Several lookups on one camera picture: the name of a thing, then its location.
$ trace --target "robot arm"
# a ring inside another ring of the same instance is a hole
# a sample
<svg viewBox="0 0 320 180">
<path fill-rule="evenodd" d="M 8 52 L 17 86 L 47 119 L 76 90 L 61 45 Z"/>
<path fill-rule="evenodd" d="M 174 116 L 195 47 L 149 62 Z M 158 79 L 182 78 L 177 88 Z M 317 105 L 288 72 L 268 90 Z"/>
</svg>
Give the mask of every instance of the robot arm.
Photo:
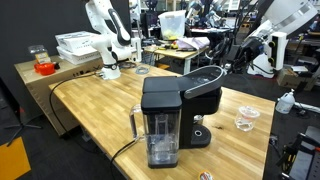
<svg viewBox="0 0 320 180">
<path fill-rule="evenodd" d="M 127 47 L 131 43 L 131 37 L 110 0 L 89 0 L 86 11 L 92 28 L 100 32 L 98 36 L 91 39 L 91 46 L 101 54 L 104 63 L 101 76 L 103 79 L 118 78 L 120 70 L 117 61 L 131 56 L 131 50 Z M 112 22 L 116 33 L 108 28 L 105 20 Z"/>
<path fill-rule="evenodd" d="M 249 74 L 272 78 L 273 70 L 283 67 L 287 38 L 301 32 L 318 12 L 308 0 L 274 0 L 265 9 L 261 25 L 240 45 L 231 67 L 253 61 Z"/>
</svg>

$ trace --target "wooden table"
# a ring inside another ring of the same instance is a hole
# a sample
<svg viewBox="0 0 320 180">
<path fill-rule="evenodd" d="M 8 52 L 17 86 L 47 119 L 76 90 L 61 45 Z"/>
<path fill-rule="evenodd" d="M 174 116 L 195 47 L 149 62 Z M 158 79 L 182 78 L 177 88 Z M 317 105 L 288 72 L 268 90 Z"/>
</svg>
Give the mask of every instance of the wooden table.
<svg viewBox="0 0 320 180">
<path fill-rule="evenodd" d="M 198 56 L 200 53 L 208 49 L 208 47 L 199 49 L 198 51 L 189 51 L 189 52 L 182 52 L 182 51 L 176 51 L 173 49 L 167 49 L 167 50 L 153 50 L 151 48 L 145 48 L 144 50 L 146 52 L 154 53 L 154 54 L 159 54 L 163 56 L 168 56 L 168 57 L 173 57 L 184 61 L 184 70 L 183 74 L 187 74 L 190 72 L 190 66 L 191 66 L 191 59 Z"/>
<path fill-rule="evenodd" d="M 144 78 L 169 75 L 176 74 L 151 67 L 148 74 L 137 75 L 135 69 L 127 69 L 116 80 L 90 76 L 66 82 L 54 92 L 111 157 L 132 141 L 129 112 L 140 103 Z M 212 133 L 209 146 L 179 150 L 176 168 L 150 169 L 145 142 L 140 140 L 115 159 L 120 171 L 130 179 L 139 180 L 197 179 L 203 170 L 208 170 L 215 179 L 262 179 L 275 103 L 227 88 L 222 90 L 219 110 L 204 117 L 203 125 Z M 253 106 L 261 113 L 252 131 L 243 132 L 234 124 L 241 105 Z M 140 135 L 142 124 L 137 116 Z"/>
</svg>

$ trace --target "small bottle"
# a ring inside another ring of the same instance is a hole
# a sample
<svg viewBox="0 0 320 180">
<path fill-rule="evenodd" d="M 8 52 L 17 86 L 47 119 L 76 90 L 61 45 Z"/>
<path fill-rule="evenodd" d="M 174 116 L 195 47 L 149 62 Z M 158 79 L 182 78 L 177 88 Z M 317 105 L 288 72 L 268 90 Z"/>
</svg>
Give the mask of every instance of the small bottle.
<svg viewBox="0 0 320 180">
<path fill-rule="evenodd" d="M 288 114 L 295 103 L 295 99 L 293 97 L 293 89 L 291 92 L 285 93 L 280 99 L 276 106 L 276 110 L 282 114 Z"/>
</svg>

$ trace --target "white bottle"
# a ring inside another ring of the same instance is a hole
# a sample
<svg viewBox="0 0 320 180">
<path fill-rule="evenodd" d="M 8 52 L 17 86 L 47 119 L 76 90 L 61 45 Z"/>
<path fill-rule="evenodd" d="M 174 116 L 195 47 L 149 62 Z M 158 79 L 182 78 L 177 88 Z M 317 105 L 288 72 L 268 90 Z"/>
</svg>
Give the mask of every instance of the white bottle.
<svg viewBox="0 0 320 180">
<path fill-rule="evenodd" d="M 276 106 L 276 110 L 282 114 L 288 114 L 295 103 L 295 99 L 293 97 L 293 89 L 291 92 L 285 93 L 280 99 Z"/>
</svg>

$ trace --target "table leg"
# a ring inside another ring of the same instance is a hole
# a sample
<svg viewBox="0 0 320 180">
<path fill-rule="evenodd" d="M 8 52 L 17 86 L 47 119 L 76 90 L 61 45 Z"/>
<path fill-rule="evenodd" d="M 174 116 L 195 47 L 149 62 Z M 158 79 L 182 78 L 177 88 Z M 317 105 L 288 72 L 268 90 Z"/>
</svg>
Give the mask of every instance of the table leg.
<svg viewBox="0 0 320 180">
<path fill-rule="evenodd" d="M 187 74 L 190 72 L 190 66 L 191 66 L 191 58 L 185 59 L 183 74 Z"/>
</svg>

